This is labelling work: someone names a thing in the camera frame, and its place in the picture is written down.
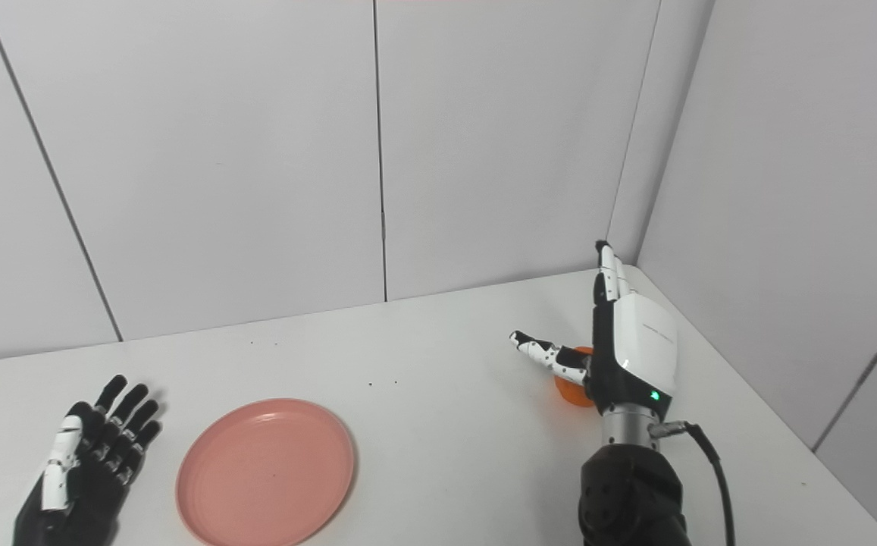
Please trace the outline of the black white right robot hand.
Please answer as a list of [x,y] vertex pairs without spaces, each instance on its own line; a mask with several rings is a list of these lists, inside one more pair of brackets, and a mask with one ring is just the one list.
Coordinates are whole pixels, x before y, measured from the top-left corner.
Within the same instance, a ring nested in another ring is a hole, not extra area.
[[656,301],[628,282],[625,264],[605,240],[595,244],[590,349],[537,339],[521,331],[511,345],[560,381],[579,387],[601,413],[632,405],[666,422],[677,390],[678,329]]

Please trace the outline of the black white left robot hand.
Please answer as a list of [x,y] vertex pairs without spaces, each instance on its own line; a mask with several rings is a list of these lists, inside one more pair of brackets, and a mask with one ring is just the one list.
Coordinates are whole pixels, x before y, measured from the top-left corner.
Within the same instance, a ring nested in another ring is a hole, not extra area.
[[114,376],[64,415],[13,525],[14,545],[109,545],[161,423],[147,384]]

